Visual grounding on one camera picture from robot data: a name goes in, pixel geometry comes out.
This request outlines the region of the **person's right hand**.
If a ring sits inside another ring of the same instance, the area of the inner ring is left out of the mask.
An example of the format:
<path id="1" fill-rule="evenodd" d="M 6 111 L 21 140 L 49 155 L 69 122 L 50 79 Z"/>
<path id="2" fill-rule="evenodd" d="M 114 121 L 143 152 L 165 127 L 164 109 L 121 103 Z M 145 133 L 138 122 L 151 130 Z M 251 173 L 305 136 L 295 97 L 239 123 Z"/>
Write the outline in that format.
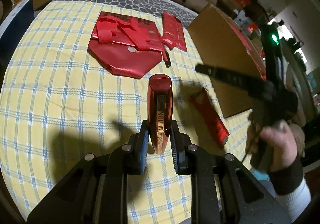
<path id="1" fill-rule="evenodd" d="M 250 125 L 247 129 L 246 154 L 258 152 L 258 142 L 263 140 L 273 147 L 273 157 L 267 172 L 276 172 L 288 168 L 298 156 L 298 146 L 289 125 L 282 121 L 282 130 L 273 127 L 263 127 L 254 122 L 253 113 L 248 116 Z"/>

